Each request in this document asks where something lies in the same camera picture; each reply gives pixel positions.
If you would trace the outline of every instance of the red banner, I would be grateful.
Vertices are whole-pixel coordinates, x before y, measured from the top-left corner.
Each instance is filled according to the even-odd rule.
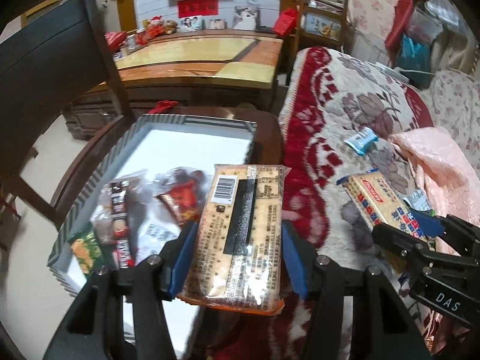
[[[180,0],[178,18],[218,15],[218,0]]]

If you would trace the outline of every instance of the blue gripper pad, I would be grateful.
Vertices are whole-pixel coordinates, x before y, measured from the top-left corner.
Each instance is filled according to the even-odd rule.
[[[425,214],[422,211],[417,211],[412,208],[410,209],[410,211],[417,220],[423,234],[425,234],[426,236],[435,238],[442,235],[445,231],[445,228],[443,227],[440,218]]]
[[[198,223],[192,225],[183,247],[180,249],[177,261],[172,268],[171,281],[168,292],[174,298],[183,288],[190,268],[191,258],[194,253],[195,238],[197,235]]]
[[[307,272],[302,263],[295,240],[300,239],[293,225],[282,222],[282,255],[286,270],[289,273],[293,290],[302,300],[308,296]]]

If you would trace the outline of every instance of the candy wrapper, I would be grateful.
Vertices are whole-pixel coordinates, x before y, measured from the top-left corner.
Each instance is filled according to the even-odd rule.
[[[175,168],[158,175],[157,199],[169,210],[179,225],[200,219],[205,204],[206,175],[201,170]]]
[[[431,205],[427,196],[420,188],[417,188],[410,195],[405,195],[402,200],[411,208],[417,211],[431,211]]]
[[[396,227],[415,238],[427,242],[417,220],[393,191],[378,169],[358,175],[348,175],[337,181],[354,201],[360,214],[372,230],[379,223]],[[387,250],[385,259],[398,273],[405,270],[405,262]]]
[[[282,310],[285,172],[283,166],[216,166],[180,299],[262,315]]]
[[[69,244],[87,279],[90,278],[94,269],[107,264],[90,222],[69,241]]]
[[[91,222],[105,255],[113,255],[112,269],[133,266],[137,232],[147,218],[152,189],[145,171],[136,172],[105,184]]]
[[[365,155],[371,143],[376,142],[378,137],[369,127],[362,128],[354,136],[347,138],[344,142],[349,145],[358,155]]]

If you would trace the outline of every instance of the cracker package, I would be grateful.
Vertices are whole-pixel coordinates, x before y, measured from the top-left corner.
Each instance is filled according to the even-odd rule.
[[[370,230],[379,223],[386,223],[428,242],[413,214],[378,169],[345,176],[337,184],[349,194]],[[383,253],[397,273],[404,271],[405,263],[399,257],[385,250]]]
[[[274,315],[285,167],[217,165],[179,296],[190,304]]]

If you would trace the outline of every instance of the white tray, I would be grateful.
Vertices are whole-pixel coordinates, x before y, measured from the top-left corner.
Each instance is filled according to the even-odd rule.
[[[48,267],[76,296],[86,283],[68,240],[89,221],[100,188],[110,180],[147,169],[147,178],[176,167],[191,167],[211,176],[215,164],[244,164],[250,159],[256,124],[240,120],[186,115],[142,115],[119,139],[92,174],[58,233]],[[179,299],[163,302],[170,337],[178,358],[187,355],[198,306]],[[131,304],[124,303],[124,331],[134,337]]]

